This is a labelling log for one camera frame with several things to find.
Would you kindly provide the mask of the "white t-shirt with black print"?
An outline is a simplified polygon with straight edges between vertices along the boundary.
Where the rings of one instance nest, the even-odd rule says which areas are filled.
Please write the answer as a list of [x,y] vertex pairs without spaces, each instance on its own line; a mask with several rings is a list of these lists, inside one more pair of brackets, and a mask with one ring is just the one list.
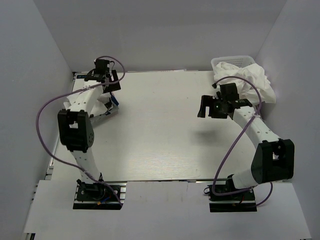
[[66,97],[63,105],[71,112],[84,111],[92,123],[114,114],[119,109],[113,105],[110,92],[103,93],[101,86],[71,94]]

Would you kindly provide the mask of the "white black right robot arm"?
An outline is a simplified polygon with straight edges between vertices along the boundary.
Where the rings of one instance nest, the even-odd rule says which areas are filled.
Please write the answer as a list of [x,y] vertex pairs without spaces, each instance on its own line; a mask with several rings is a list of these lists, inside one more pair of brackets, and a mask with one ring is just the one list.
[[226,101],[210,95],[201,97],[199,118],[226,119],[230,117],[246,134],[255,147],[250,167],[227,177],[221,195],[236,200],[260,184],[289,180],[294,176],[295,145],[282,139],[263,122],[247,99]]

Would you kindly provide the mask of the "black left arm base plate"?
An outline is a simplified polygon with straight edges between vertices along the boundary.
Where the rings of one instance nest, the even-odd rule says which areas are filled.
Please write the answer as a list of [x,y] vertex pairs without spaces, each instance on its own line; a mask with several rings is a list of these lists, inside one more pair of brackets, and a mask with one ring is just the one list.
[[120,210],[125,200],[126,183],[114,183],[110,187],[78,179],[72,209]]

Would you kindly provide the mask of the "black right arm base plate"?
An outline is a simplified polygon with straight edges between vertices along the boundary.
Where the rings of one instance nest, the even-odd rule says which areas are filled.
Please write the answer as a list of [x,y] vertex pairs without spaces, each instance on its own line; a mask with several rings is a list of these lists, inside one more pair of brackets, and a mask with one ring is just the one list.
[[217,196],[212,192],[212,185],[208,185],[203,193],[208,195],[211,213],[248,213],[256,212],[256,198],[253,190],[235,195]]

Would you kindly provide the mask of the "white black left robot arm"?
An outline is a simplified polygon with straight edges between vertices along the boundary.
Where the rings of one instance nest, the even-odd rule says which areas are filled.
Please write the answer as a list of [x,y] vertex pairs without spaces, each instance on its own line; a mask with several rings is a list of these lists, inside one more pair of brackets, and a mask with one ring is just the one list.
[[95,141],[93,124],[118,112],[119,102],[114,92],[121,89],[116,70],[91,71],[83,78],[83,87],[67,97],[64,109],[57,115],[59,138],[72,154],[81,172],[80,181],[91,184],[88,193],[99,200],[106,187],[100,182],[92,146]]

